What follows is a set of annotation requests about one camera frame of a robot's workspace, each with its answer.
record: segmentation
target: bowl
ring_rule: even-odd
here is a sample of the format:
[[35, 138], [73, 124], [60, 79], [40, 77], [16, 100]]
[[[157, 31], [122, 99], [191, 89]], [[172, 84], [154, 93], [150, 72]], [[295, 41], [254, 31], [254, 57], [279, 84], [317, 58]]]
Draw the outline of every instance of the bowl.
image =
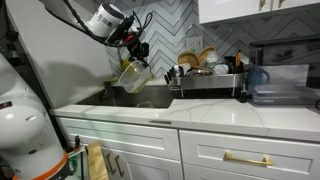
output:
[[134, 61], [122, 73], [118, 83], [128, 93], [138, 93], [151, 78], [150, 69], [143, 62]]

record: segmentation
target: dish rack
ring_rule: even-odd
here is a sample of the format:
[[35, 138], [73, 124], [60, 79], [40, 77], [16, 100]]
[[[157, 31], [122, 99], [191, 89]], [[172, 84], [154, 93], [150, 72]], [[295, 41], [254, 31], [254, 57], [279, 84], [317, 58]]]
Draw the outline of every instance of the dish rack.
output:
[[168, 87], [177, 99], [236, 98], [245, 90], [244, 73], [175, 78]]

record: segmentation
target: drawer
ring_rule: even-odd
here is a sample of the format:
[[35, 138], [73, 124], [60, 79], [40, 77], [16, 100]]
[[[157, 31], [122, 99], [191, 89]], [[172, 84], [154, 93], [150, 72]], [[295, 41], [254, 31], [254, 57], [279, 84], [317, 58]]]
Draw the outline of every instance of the drawer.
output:
[[186, 164], [261, 178], [320, 179], [319, 144], [191, 131], [180, 131], [180, 138]]
[[244, 174], [184, 164], [185, 180], [270, 180]]
[[84, 144], [99, 140], [107, 148], [180, 160], [177, 130], [72, 118], [57, 121], [68, 141], [79, 135]]

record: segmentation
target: orange strap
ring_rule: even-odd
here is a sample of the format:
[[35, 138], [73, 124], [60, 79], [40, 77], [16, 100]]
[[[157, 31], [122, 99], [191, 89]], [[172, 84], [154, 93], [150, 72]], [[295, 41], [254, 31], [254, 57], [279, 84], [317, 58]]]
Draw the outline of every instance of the orange strap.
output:
[[[31, 180], [44, 180], [44, 179], [48, 179], [49, 177], [53, 176], [55, 173], [57, 173], [57, 171], [59, 171], [61, 169], [61, 167], [63, 165], [65, 165], [65, 163], [67, 162], [68, 160], [68, 154], [66, 152], [64, 152], [64, 155], [61, 159], [61, 161], [55, 165], [52, 169], [50, 169], [49, 171], [47, 171], [46, 173], [38, 176], [38, 177], [35, 177], [35, 178], [32, 178]], [[19, 178], [17, 176], [14, 176], [12, 178], [12, 180], [19, 180]]]

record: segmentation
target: upper cabinet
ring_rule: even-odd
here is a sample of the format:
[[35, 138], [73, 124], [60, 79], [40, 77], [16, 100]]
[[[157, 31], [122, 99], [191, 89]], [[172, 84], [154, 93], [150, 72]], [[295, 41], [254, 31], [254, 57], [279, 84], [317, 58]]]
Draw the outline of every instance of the upper cabinet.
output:
[[200, 24], [320, 3], [320, 0], [198, 0]]
[[316, 3], [320, 3], [320, 0], [273, 0], [272, 10], [276, 11]]
[[244, 17], [272, 9], [272, 0], [199, 0], [200, 24]]

